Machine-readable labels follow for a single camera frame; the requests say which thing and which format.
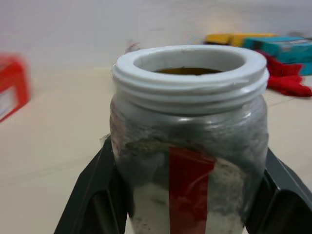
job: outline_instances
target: white jar rim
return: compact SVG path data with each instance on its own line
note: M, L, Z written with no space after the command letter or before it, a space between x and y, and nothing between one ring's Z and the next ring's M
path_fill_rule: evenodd
M170 68L209 68L215 74L172 75ZM117 93L173 114L205 114L241 106L264 93L269 73L259 53L221 45L166 46L121 56L113 66Z

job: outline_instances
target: dark liquid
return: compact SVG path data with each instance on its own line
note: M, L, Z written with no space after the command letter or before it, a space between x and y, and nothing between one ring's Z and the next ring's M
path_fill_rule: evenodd
M164 74L173 74L173 75L204 75L204 74L213 74L219 73L221 71L208 69L208 68L195 68L195 67L181 67L181 68L170 68L170 69L162 69L159 71L155 71L157 73Z

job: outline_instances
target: teal box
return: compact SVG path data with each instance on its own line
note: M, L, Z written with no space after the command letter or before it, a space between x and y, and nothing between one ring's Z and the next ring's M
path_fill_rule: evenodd
M312 62L302 63L302 68L300 70L300 75L309 76L312 75Z
M246 38L244 48L261 50L283 63L312 62L312 40L301 37Z

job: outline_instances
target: yellow box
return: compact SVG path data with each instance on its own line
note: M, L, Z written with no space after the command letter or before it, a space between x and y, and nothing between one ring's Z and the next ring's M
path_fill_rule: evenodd
M224 33L224 34L210 34L205 38L208 44L221 44L231 46L242 46L245 38L263 38L263 37L277 37L273 33Z
M231 34L210 34L205 38L205 42L211 44L228 44L231 39Z

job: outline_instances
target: jar opening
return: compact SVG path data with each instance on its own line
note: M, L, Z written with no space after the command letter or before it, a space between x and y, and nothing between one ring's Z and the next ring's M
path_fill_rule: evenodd
M134 66L150 72L173 75L204 75L227 72L245 64L239 53L220 49L158 51L135 59Z
M172 75L205 75L219 73L221 71L209 69L209 68L196 68L196 67L180 67L180 68L170 68L155 71L156 73L172 74Z

